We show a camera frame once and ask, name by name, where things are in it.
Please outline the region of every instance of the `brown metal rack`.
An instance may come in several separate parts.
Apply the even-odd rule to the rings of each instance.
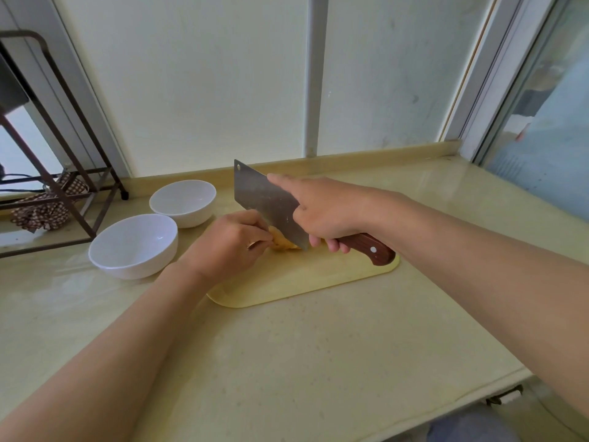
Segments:
[[[70,214],[76,219],[76,221],[80,224],[80,226],[86,231],[88,234],[87,238],[81,238],[77,240],[70,240],[68,242],[61,242],[61,243],[54,243],[51,245],[41,245],[31,248],[13,250],[8,252],[0,253],[0,258],[5,258],[8,256],[16,256],[18,254],[25,254],[25,253],[33,253],[42,250],[48,250],[53,248],[59,248],[63,246],[70,246],[70,245],[77,245],[79,243],[88,243],[92,242],[92,240],[96,237],[100,224],[106,215],[110,204],[114,199],[114,195],[116,194],[117,190],[121,192],[122,200],[129,199],[129,193],[125,190],[124,186],[122,185],[121,179],[118,177],[117,173],[113,169],[113,165],[110,163],[107,154],[104,152],[104,149],[100,145],[98,138],[90,123],[88,122],[87,118],[85,117],[82,109],[79,107],[73,93],[70,90],[70,87],[67,85],[63,75],[61,74],[60,70],[58,69],[55,60],[51,56],[49,52],[49,48],[47,46],[47,42],[45,39],[40,36],[39,33],[36,33],[31,30],[9,30],[9,31],[0,31],[0,40],[1,39],[9,39],[9,38],[32,38],[35,39],[41,48],[43,56],[47,61],[49,67],[51,68],[52,72],[55,74],[57,81],[60,83],[61,88],[63,88],[65,95],[67,96],[70,104],[74,108],[77,116],[80,118],[82,125],[86,129],[86,132],[90,136],[92,143],[96,147],[100,157],[104,162],[104,167],[100,167],[97,169],[90,169],[86,170],[82,167],[79,160],[77,159],[74,152],[71,150],[70,146],[68,145],[67,141],[64,139],[63,135],[57,129],[55,123],[50,118],[47,110],[43,107],[40,103],[39,99],[35,95],[34,91],[32,90],[29,83],[26,81],[18,66],[15,64],[14,60],[11,58],[10,54],[4,47],[4,45],[0,44],[0,55],[3,57],[4,61],[10,68],[12,74],[17,79],[19,85],[21,86],[22,90],[26,93],[30,101],[33,103],[35,108],[39,111],[40,116],[43,120],[47,123],[51,132],[55,135],[55,138],[59,142],[60,146],[65,151],[65,154],[68,156],[70,161],[72,162],[73,166],[75,167],[75,171],[72,171],[68,176],[65,184],[60,186],[56,181],[55,178],[59,177],[61,174],[50,174],[40,160],[35,156],[31,148],[26,144],[26,142],[22,139],[16,129],[11,125],[9,120],[6,119],[4,115],[0,115],[0,126],[3,126],[6,132],[10,135],[10,137],[14,140],[17,146],[21,149],[21,151],[26,155],[35,169],[39,172],[38,177],[27,177],[27,178],[16,178],[12,180],[0,180],[0,185],[4,184],[14,184],[14,183],[21,183],[24,181],[42,181],[44,185],[50,189],[52,193],[56,196],[49,199],[41,199],[41,200],[30,200],[30,201],[19,201],[21,199],[13,199],[7,201],[0,201],[0,210],[2,209],[14,209],[20,207],[27,207],[27,206],[35,206],[39,204],[45,203],[57,203],[62,202],[66,208],[70,211]],[[100,174],[100,178],[97,182],[94,182],[90,177],[90,174]],[[111,176],[114,180],[113,184],[106,185],[108,176]],[[84,194],[71,194],[68,195],[66,193],[67,188],[70,184],[76,179],[76,177],[82,177],[84,182],[88,185],[89,192]],[[97,198],[98,193],[100,191],[109,191],[108,197],[104,202],[104,205],[100,209],[100,212],[97,218],[94,220],[94,224],[90,226],[90,224],[85,220],[85,215],[88,212],[88,209],[92,205],[92,202]],[[76,208],[74,202],[77,200],[86,199],[84,205],[79,210]]]

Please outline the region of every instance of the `cleaver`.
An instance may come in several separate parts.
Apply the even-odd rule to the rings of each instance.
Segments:
[[[275,226],[295,245],[309,248],[309,234],[293,220],[299,203],[291,193],[270,183],[264,174],[235,160],[233,164],[235,201],[245,209],[257,210],[264,220]],[[370,234],[354,234],[337,239],[368,256],[374,265],[393,262],[395,252]]]

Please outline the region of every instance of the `checkered cloth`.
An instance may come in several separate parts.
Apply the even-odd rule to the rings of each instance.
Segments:
[[[57,179],[57,184],[63,187],[70,177],[68,171],[63,171],[60,177]],[[42,200],[56,197],[47,187],[47,192],[38,194],[32,197],[17,201],[31,201],[31,200]],[[65,190],[68,195],[73,194],[84,194],[88,192],[88,186],[78,178],[76,178]],[[36,206],[25,206],[22,208],[14,209],[11,212],[11,222],[17,226],[34,233],[40,228],[51,231],[54,229],[61,228],[70,219],[70,212],[65,207],[62,201],[55,203],[45,203]]]

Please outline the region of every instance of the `brown wooden handle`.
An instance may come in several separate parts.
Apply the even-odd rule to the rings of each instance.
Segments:
[[[372,265],[388,265],[393,262],[395,252],[370,234],[354,234],[337,239],[344,245],[364,253],[372,260]]]

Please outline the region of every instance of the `yellow cutting board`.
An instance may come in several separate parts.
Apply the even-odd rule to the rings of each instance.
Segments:
[[[331,253],[325,243],[308,251],[267,250],[254,267],[217,286],[209,297],[239,309],[388,273],[398,265],[399,254],[390,264],[378,267],[355,250]]]

